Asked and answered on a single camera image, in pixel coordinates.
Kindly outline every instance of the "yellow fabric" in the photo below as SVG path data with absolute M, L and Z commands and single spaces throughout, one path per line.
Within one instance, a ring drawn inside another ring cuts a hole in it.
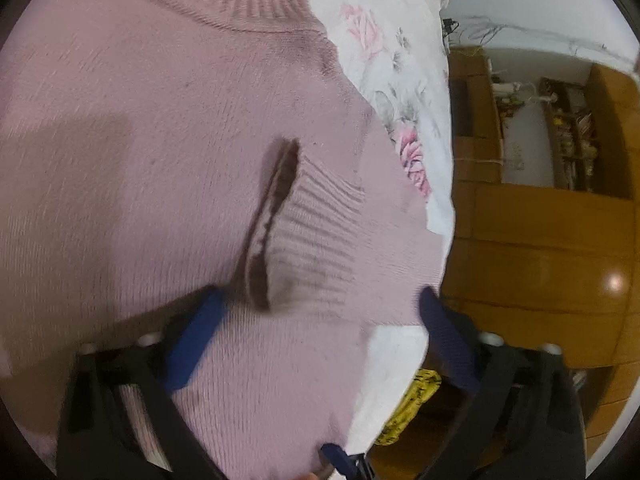
M 418 370 L 411 386 L 378 436 L 376 445 L 390 446 L 397 442 L 404 428 L 414 420 L 420 406 L 433 397 L 441 382 L 442 378 L 435 370 Z

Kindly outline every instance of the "sweater sleeve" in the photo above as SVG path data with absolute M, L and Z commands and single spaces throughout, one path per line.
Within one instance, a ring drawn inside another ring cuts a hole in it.
M 260 310 L 358 323 L 420 324 L 417 298 L 439 286 L 442 240 L 381 128 L 347 182 L 292 143 L 252 235 L 245 286 Z

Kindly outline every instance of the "pink sweater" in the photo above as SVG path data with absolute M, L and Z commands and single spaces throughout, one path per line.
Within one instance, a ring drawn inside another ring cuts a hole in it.
M 289 480 L 437 284 L 423 200 L 306 0 L 33 0 L 0 52 L 0 394 L 53 453 L 81 342 L 231 283 L 175 402 L 231 479 Z

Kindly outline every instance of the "pink flower print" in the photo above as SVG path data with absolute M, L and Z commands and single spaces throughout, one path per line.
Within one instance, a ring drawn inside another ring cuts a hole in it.
M 422 144 L 413 123 L 396 121 L 392 127 L 392 140 L 396 145 L 396 153 L 414 186 L 426 199 L 431 195 L 431 185 L 427 179 L 422 157 Z
M 351 35 L 358 41 L 365 60 L 371 61 L 386 50 L 384 34 L 369 10 L 364 10 L 361 6 L 343 4 L 340 14 Z

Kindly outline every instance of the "bed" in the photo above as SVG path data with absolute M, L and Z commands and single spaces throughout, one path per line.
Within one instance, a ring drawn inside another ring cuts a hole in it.
M 408 177 L 425 197 L 427 226 L 453 238 L 449 69 L 440 10 L 448 0 L 310 0 L 338 50 L 344 73 L 374 107 Z M 380 326 L 346 450 L 369 449 L 424 359 L 420 326 Z

